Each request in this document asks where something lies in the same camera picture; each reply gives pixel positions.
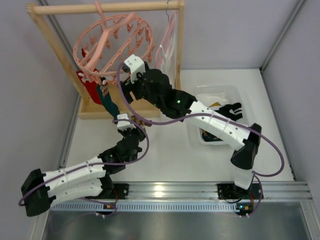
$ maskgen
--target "metal hook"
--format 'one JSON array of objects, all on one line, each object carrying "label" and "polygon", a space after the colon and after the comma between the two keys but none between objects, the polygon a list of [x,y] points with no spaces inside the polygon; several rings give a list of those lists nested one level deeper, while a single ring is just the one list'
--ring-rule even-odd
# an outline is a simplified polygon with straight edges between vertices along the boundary
[{"label": "metal hook", "polygon": [[170,17],[169,17],[169,14],[168,14],[168,3],[170,2],[171,0],[168,0],[166,2],[166,5],[165,5],[165,14],[166,16],[168,17],[168,22],[170,21]]}]

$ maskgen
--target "white surface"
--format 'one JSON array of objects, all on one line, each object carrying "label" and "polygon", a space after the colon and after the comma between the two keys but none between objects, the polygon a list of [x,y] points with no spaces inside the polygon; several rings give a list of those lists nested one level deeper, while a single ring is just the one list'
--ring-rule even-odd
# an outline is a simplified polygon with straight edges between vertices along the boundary
[{"label": "white surface", "polygon": [[309,0],[265,71],[284,141],[299,180],[320,212],[320,1]]},{"label": "white surface", "polygon": [[[252,104],[254,118],[284,153],[276,122],[258,69],[255,70],[184,70],[182,89],[192,93],[199,84],[235,84]],[[150,150],[140,162],[128,165],[126,170],[111,176],[113,181],[231,181],[230,157],[233,150],[227,145],[201,145],[197,136],[189,138],[188,126],[175,123],[147,128]],[[87,161],[115,146],[121,139],[111,120],[78,119],[70,148],[67,166]],[[145,149],[146,141],[141,147]],[[264,181],[292,181],[287,158],[284,171]],[[255,159],[254,170],[271,174],[280,167],[277,153],[263,140]]]},{"label": "white surface", "polygon": [[[48,0],[48,2],[51,5],[68,5],[92,4],[94,1]],[[182,67],[259,68],[296,2],[297,0],[185,0]],[[168,26],[166,12],[137,13],[150,24],[158,47]],[[71,45],[87,26],[99,19],[98,14],[69,14],[56,17]],[[110,44],[110,51],[114,53],[115,47],[122,45],[121,35],[119,41],[115,41],[112,37]]]},{"label": "white surface", "polygon": [[32,233],[36,218],[18,206],[21,186],[32,170],[57,167],[76,97],[75,87],[28,16],[28,2],[0,1],[2,240],[25,240]]}]

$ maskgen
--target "white floor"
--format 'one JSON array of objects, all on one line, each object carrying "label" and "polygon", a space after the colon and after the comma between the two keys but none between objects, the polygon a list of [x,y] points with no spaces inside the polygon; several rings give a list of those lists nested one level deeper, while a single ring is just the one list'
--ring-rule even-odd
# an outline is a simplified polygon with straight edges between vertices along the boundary
[{"label": "white floor", "polygon": [[[290,166],[277,129],[266,89],[257,69],[183,70],[182,90],[194,94],[194,87],[212,84],[234,84],[251,104],[255,121],[262,133],[270,138],[285,156],[283,172],[263,181],[293,181]],[[231,181],[230,157],[233,150],[227,145],[206,146],[198,143],[195,128],[185,123],[147,128],[150,150],[140,162],[112,175],[113,181],[129,182],[201,182]],[[111,120],[78,119],[68,156],[67,166],[82,163],[121,139]],[[145,149],[146,141],[140,145]],[[261,140],[254,170],[271,174],[280,167],[276,151]]]}]

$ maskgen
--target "cable tie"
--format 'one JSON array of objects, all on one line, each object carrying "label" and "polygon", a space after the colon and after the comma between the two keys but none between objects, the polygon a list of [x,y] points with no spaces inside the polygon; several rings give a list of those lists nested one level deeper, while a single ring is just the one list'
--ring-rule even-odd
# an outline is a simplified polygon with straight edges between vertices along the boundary
[{"label": "cable tie", "polygon": [[220,135],[217,136],[218,138],[220,138],[221,135],[225,132],[225,130],[227,129],[228,124],[230,123],[230,120],[231,120],[230,118],[227,118],[227,121],[225,122],[223,130],[221,131]]},{"label": "cable tie", "polygon": [[211,122],[212,118],[214,117],[214,115],[215,115],[215,112],[213,111],[211,116],[209,117],[209,121],[208,121],[207,125],[210,125],[210,122]]}]

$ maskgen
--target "pink clip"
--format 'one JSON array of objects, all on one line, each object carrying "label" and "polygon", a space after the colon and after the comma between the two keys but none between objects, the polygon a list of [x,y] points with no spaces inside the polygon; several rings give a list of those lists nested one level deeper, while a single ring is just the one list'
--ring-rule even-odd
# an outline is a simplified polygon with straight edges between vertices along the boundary
[{"label": "pink clip", "polygon": [[109,92],[108,85],[103,86],[101,92],[103,96],[106,96]]},{"label": "pink clip", "polygon": [[116,76],[112,76],[112,84],[117,85],[117,77]]},{"label": "pink clip", "polygon": [[113,32],[113,36],[115,39],[118,39],[119,28]]},{"label": "pink clip", "polygon": [[136,49],[137,47],[134,46],[134,48],[132,50],[130,50],[130,45],[128,45],[128,53],[129,53],[129,56],[131,56],[132,54],[134,54],[136,52]]},{"label": "pink clip", "polygon": [[89,31],[89,38],[90,38],[91,45],[94,45],[97,40],[97,36],[91,37],[90,31]]},{"label": "pink clip", "polygon": [[138,40],[138,37],[135,36],[135,45],[136,45],[137,48],[140,47],[140,45],[141,45],[143,40],[144,40],[144,36],[142,36],[140,40]]},{"label": "pink clip", "polygon": [[145,28],[145,40],[150,41],[149,30]]},{"label": "pink clip", "polygon": [[138,30],[138,35],[139,35],[139,36],[142,34],[142,32],[144,31],[144,29],[145,29],[145,27],[140,28],[140,29]]},{"label": "pink clip", "polygon": [[134,26],[133,24],[131,24],[131,26],[129,24],[126,25],[126,29],[127,29],[128,33],[131,32],[131,29],[133,26]]},{"label": "pink clip", "polygon": [[152,55],[151,55],[151,52],[149,52],[148,54],[148,62],[151,63],[152,62]]},{"label": "pink clip", "polygon": [[110,45],[109,39],[106,41],[105,45],[106,45],[106,47],[107,47],[108,49],[109,49],[109,48],[111,48],[111,45]]}]

